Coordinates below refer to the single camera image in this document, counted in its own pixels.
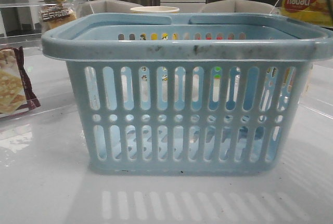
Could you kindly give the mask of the bagged sliced bread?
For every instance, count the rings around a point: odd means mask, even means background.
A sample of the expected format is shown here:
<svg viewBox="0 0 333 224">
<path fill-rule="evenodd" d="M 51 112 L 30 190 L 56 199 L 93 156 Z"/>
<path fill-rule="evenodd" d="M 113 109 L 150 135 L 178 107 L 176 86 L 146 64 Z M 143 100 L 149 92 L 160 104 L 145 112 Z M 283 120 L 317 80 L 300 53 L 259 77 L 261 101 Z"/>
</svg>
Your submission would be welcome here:
<svg viewBox="0 0 333 224">
<path fill-rule="evenodd" d="M 46 5 L 40 8 L 39 18 L 42 31 L 46 32 L 76 20 L 76 14 L 71 7 L 63 4 Z"/>
</svg>

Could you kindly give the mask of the light blue plastic basket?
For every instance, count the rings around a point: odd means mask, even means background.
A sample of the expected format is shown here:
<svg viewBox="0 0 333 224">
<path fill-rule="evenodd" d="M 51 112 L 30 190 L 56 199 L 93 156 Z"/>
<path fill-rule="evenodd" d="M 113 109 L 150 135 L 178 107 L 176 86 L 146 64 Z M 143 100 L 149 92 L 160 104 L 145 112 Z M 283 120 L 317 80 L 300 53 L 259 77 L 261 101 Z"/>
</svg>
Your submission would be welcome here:
<svg viewBox="0 0 333 224">
<path fill-rule="evenodd" d="M 66 63 L 91 166 L 140 174 L 272 169 L 332 31 L 254 13 L 92 14 L 42 35 Z"/>
</svg>

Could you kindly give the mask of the brown cracker snack packet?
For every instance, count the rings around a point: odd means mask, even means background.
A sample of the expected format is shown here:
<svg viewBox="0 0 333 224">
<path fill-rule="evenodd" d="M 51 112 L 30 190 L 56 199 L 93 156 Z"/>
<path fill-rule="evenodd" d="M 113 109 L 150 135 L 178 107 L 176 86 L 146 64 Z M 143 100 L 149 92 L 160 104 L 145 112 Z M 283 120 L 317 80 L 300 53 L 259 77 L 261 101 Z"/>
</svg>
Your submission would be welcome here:
<svg viewBox="0 0 333 224">
<path fill-rule="evenodd" d="M 22 47 L 1 49 L 1 118 L 9 118 L 40 107 L 24 68 Z"/>
</svg>

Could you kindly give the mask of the clear acrylic shelf left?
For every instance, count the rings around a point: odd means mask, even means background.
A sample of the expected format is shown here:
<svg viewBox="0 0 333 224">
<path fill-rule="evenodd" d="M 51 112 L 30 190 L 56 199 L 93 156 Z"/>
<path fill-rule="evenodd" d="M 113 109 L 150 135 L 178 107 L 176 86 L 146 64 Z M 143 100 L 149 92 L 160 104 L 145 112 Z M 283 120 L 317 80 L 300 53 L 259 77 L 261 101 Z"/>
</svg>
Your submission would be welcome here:
<svg viewBox="0 0 333 224">
<path fill-rule="evenodd" d="M 46 3 L 42 0 L 1 0 L 1 11 L 6 8 L 9 9 L 29 9 L 30 12 L 32 10 L 37 11 L 37 20 L 40 24 L 39 11 L 42 6 L 46 5 L 56 5 L 63 4 L 64 6 L 71 7 L 75 14 L 77 8 L 80 4 L 88 2 L 88 0 L 66 0 L 62 3 Z M 27 33 L 27 34 L 14 34 L 13 36 L 7 36 L 4 34 L 1 36 L 1 47 L 23 47 L 23 48 L 37 48 L 38 50 L 42 50 L 42 42 L 41 36 L 45 32 L 42 31 L 42 27 L 37 33 Z"/>
</svg>

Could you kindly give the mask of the yellow nabati wafer box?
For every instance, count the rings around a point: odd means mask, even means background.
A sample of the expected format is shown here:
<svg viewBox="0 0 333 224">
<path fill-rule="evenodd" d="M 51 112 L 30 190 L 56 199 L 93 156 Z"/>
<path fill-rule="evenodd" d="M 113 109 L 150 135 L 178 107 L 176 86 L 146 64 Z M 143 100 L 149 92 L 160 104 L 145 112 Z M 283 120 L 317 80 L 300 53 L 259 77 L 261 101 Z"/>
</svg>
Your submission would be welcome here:
<svg viewBox="0 0 333 224">
<path fill-rule="evenodd" d="M 332 27 L 327 0 L 283 0 L 281 14 L 307 23 Z"/>
</svg>

